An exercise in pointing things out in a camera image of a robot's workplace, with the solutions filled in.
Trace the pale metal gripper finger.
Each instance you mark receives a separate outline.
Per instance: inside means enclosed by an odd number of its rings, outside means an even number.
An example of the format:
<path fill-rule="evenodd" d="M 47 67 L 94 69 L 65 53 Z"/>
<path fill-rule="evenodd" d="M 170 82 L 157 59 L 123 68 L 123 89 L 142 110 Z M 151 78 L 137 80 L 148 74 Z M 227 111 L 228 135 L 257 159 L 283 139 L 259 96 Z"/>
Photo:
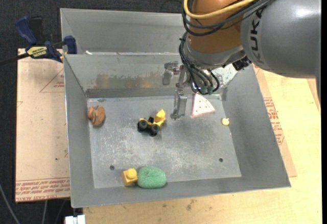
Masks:
<path fill-rule="evenodd" d="M 180 96 L 179 97 L 179 115 L 180 116 L 185 115 L 187 100 L 188 100 L 187 96 Z"/>
<path fill-rule="evenodd" d="M 181 105 L 181 93 L 179 90 L 176 90 L 175 91 L 175 94 L 174 94 L 174 109 L 173 109 L 173 112 L 171 113 L 170 117 L 173 119 L 173 120 L 177 120 L 181 117 L 181 113 L 180 113 L 180 107 Z"/>

